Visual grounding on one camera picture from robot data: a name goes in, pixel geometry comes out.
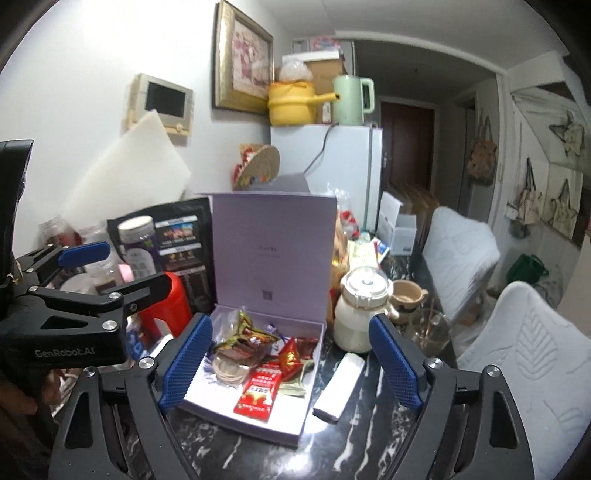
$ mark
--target ceiling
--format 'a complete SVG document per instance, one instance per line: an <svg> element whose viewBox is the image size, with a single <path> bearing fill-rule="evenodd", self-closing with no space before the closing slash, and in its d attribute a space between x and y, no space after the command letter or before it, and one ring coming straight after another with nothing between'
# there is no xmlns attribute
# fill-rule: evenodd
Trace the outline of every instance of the ceiling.
<svg viewBox="0 0 591 480"><path fill-rule="evenodd" d="M389 42L356 41L358 75L376 94L440 103L494 74L450 55Z"/></svg>
<svg viewBox="0 0 591 480"><path fill-rule="evenodd" d="M351 33L417 38L503 70L550 50L567 54L551 27L524 0L259 1L296 38L345 38Z"/></svg>

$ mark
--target blue gripper pad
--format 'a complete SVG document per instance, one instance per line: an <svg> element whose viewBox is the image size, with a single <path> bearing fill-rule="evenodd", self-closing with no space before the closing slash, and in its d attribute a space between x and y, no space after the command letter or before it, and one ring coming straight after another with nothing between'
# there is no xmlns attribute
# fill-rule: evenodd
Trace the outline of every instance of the blue gripper pad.
<svg viewBox="0 0 591 480"><path fill-rule="evenodd" d="M57 259L57 264L61 268L73 270L89 263L100 262L107 258L110 253L111 247L107 242L80 245L79 247L65 249Z"/></svg>
<svg viewBox="0 0 591 480"><path fill-rule="evenodd" d="M379 317L369 321L369 341L400 404L412 410L422 408L417 375Z"/></svg>
<svg viewBox="0 0 591 480"><path fill-rule="evenodd" d="M212 321L207 315L202 315L164 374L162 396L158 401L162 411L178 407L182 402L201 364L201 360L203 360L203 356L212 342L212 337Z"/></svg>

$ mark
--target red bottle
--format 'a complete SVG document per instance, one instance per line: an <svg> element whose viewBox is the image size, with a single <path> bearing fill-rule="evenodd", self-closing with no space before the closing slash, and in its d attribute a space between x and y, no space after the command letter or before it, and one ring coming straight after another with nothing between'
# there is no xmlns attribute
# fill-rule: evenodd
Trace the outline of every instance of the red bottle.
<svg viewBox="0 0 591 480"><path fill-rule="evenodd" d="M175 337L178 337L192 317L183 282L174 273L166 272L166 274L170 277L173 284L168 297L139 313L144 327L155 338L160 338L162 333L154 322L154 319L160 319L166 322L170 332Z"/></svg>

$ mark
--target red snack packet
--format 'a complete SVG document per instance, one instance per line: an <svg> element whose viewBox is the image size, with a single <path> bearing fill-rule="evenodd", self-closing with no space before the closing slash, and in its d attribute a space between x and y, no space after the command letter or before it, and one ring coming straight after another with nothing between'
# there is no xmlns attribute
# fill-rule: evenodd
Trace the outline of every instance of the red snack packet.
<svg viewBox="0 0 591 480"><path fill-rule="evenodd" d="M300 354L300 359L310 360L316 345L318 345L318 339L298 337L295 342L297 343L297 351Z"/></svg>
<svg viewBox="0 0 591 480"><path fill-rule="evenodd" d="M264 362L256 367L246 383L244 392L234 407L234 413L268 421L281 383L281 369L276 362Z"/></svg>
<svg viewBox="0 0 591 480"><path fill-rule="evenodd" d="M300 373L303 364L300 361L300 353L297 349L295 337L287 341L281 352L279 352L278 358L284 381L291 380Z"/></svg>

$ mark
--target white cutting board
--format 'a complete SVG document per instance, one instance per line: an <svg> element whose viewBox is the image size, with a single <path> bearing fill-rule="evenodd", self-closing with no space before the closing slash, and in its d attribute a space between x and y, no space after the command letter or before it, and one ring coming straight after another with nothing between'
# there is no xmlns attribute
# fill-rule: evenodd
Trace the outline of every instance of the white cutting board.
<svg viewBox="0 0 591 480"><path fill-rule="evenodd" d="M181 198L190 176L152 110L92 164L74 188L62 217L79 229L174 202Z"/></svg>

